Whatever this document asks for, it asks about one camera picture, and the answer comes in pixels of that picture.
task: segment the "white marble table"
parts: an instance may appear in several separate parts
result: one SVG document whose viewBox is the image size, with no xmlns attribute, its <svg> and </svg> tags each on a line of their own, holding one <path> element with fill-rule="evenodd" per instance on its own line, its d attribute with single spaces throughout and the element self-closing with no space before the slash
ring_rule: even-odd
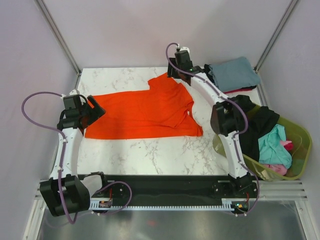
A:
<svg viewBox="0 0 320 240">
<path fill-rule="evenodd" d="M 148 80 L 167 71 L 166 67 L 85 68 L 78 90 L 81 94 L 103 95 L 148 90 Z M 127 175 L 225 175 L 228 162 L 215 152 L 215 135 L 210 126 L 211 109 L 205 99 L 183 83 L 194 100 L 193 117 L 203 128 L 202 137 L 164 137 L 128 140 L 84 138 L 78 158 L 78 174 L 102 171 Z M 257 90 L 242 92 L 261 104 Z"/>
</svg>

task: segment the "orange cloth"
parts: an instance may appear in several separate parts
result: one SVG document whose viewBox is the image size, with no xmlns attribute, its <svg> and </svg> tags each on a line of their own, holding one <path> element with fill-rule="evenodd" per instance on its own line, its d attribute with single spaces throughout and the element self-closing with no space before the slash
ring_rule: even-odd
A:
<svg viewBox="0 0 320 240">
<path fill-rule="evenodd" d="M 202 136 L 192 117 L 194 101 L 185 86 L 163 74 L 150 90 L 94 96 L 106 113 L 86 129 L 91 139 L 145 139 Z"/>
</svg>

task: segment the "wall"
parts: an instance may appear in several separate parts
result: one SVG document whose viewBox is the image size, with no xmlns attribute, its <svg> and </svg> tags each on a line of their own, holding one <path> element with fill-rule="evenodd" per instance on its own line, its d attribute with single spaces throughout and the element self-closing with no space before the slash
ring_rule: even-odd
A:
<svg viewBox="0 0 320 240">
<path fill-rule="evenodd" d="M 258 62 L 290 0 L 45 0 L 81 68 L 167 66 L 166 46 L 195 64 Z"/>
<path fill-rule="evenodd" d="M 67 93 L 76 73 L 33 0 L 0 1 L 0 235 L 22 238 L 40 179 L 48 176 L 57 134 L 33 126 L 21 103 L 37 91 Z M 27 104 L 35 120 L 55 126 L 62 101 L 39 96 Z"/>
<path fill-rule="evenodd" d="M 300 1 L 261 69 L 271 107 L 310 132 L 302 178 L 320 228 L 320 1 Z"/>
</svg>

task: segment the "teal cloth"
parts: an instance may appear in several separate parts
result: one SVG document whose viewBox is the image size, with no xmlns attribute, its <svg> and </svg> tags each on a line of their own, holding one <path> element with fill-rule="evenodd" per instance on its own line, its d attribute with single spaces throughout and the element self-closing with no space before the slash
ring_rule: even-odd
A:
<svg viewBox="0 0 320 240">
<path fill-rule="evenodd" d="M 286 141 L 285 127 L 276 124 L 268 134 L 258 139 L 261 164 L 282 164 L 286 169 L 292 164 L 292 156 L 281 145 L 280 141 Z"/>
<path fill-rule="evenodd" d="M 244 56 L 220 64 L 209 65 L 215 85 L 222 92 L 256 86 L 260 77 Z"/>
</svg>

